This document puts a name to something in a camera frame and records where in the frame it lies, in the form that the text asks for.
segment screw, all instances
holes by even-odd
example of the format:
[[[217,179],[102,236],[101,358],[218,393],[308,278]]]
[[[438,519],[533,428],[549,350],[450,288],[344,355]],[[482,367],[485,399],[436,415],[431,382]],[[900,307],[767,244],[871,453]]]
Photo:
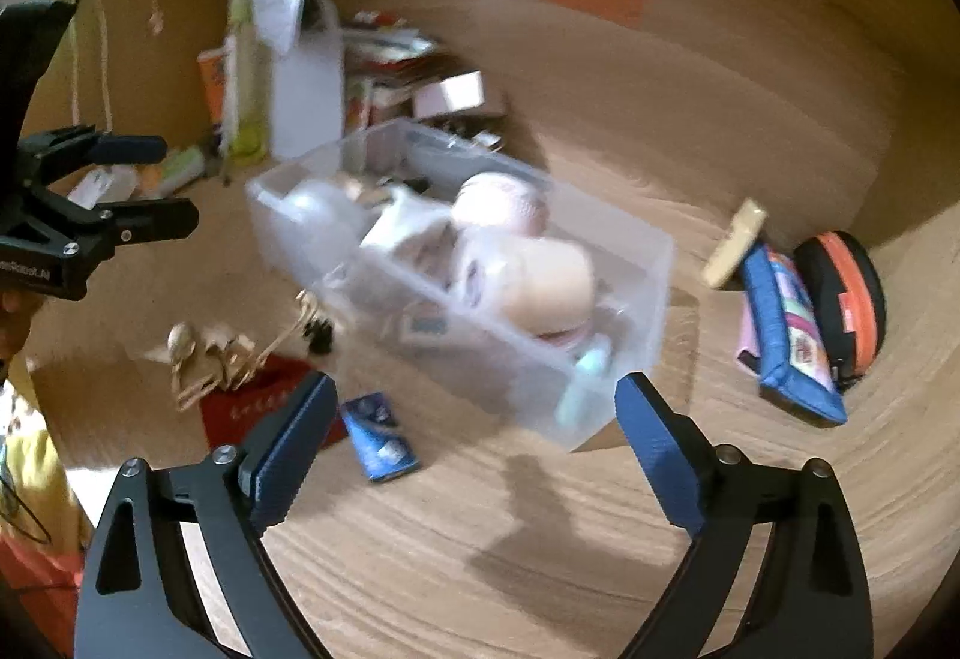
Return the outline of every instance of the screw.
[[[739,464],[743,458],[740,448],[733,445],[718,445],[716,451],[722,464]]]
[[[142,458],[128,458],[120,468],[120,474],[123,477],[133,477],[139,475],[143,470]]]
[[[217,464],[232,464],[237,458],[237,448],[232,445],[221,445],[213,452],[213,461]]]
[[[806,465],[810,467],[810,472],[813,472],[817,477],[832,477],[833,475],[832,467],[822,458],[811,458]]]

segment hand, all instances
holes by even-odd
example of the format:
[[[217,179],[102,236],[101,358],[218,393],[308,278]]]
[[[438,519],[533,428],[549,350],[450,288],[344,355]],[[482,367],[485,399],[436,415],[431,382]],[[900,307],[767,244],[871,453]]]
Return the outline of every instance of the hand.
[[[43,297],[35,293],[0,290],[0,362],[9,362],[23,349],[42,304]]]

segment wooden table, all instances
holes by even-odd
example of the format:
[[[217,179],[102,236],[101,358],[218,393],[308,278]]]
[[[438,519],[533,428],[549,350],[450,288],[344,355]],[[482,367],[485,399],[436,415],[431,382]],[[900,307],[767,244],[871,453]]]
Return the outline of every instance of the wooden table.
[[[956,424],[910,426],[926,405],[913,395],[892,404],[903,380],[851,391],[851,420],[838,429],[761,400],[733,363],[740,294],[708,291],[697,276],[743,195],[760,192],[784,246],[853,221],[898,121],[895,62],[820,0],[649,0],[640,30],[532,0],[337,1],[397,9],[448,38],[506,85],[520,155],[673,234],[656,383],[712,441],[754,461],[832,461],[871,580],[877,651],[890,648],[956,551],[957,509],[917,480],[955,474],[926,458],[950,455]],[[122,251],[82,304],[50,304],[37,320],[37,390],[94,513],[129,456],[162,467],[205,453],[199,419],[175,413],[166,368],[143,357],[170,326],[226,321],[266,339],[295,311],[296,287],[256,253],[241,186],[205,183],[192,195],[202,212],[192,239]],[[896,378],[886,363],[877,373]],[[288,522],[266,536],[334,655],[618,655],[688,540],[616,431],[564,453],[371,345],[328,367],[344,396],[394,397],[425,463],[374,487],[349,444],[324,452]],[[891,480],[884,447],[901,451],[908,426],[910,450],[923,450],[924,432],[931,448]],[[757,530],[711,648],[736,628],[764,541]],[[200,582],[224,639],[240,646],[208,570]]]

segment black case with orange zipper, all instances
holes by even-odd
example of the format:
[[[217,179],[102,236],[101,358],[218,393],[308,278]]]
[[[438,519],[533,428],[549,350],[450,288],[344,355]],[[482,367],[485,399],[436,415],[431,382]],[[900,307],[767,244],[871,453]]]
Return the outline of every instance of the black case with orange zipper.
[[[813,301],[837,389],[845,391],[874,363],[887,330],[880,276],[866,249],[846,232],[808,239],[793,260]]]

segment clear plastic container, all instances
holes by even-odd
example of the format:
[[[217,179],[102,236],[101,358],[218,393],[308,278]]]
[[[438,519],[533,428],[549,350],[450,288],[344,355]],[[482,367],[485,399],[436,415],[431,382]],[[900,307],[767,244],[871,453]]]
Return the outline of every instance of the clear plastic container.
[[[411,266],[361,249],[355,231],[317,228],[291,206],[290,191],[341,169],[425,177],[428,196],[451,202],[465,181],[484,171],[535,184],[549,205],[546,236],[579,242],[592,257],[600,288],[593,330],[613,343],[606,374],[578,369],[578,354],[469,309]],[[619,378],[649,372],[659,359],[673,239],[527,164],[397,119],[280,164],[251,180],[247,194],[270,266],[344,306],[367,335],[448,390],[565,448],[580,446],[613,420]],[[357,210],[362,221],[366,213]],[[411,314],[433,316],[455,336],[443,347],[411,338]]]

